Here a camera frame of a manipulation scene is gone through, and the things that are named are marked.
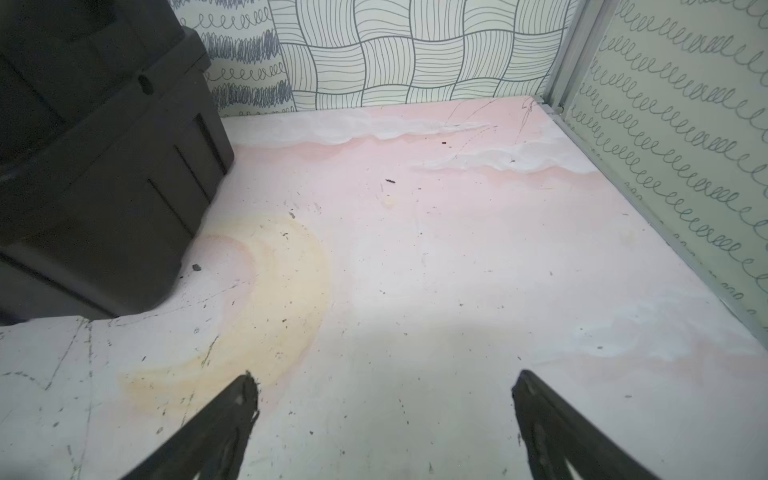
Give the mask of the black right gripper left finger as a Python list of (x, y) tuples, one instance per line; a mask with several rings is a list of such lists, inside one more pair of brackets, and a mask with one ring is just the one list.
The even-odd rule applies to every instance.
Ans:
[(236, 479), (259, 417), (251, 373), (235, 378), (127, 479)]

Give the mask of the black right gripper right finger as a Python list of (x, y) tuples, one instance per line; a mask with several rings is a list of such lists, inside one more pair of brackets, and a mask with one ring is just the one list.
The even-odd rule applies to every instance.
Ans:
[(520, 372), (511, 389), (528, 465), (535, 479), (655, 479), (546, 382)]

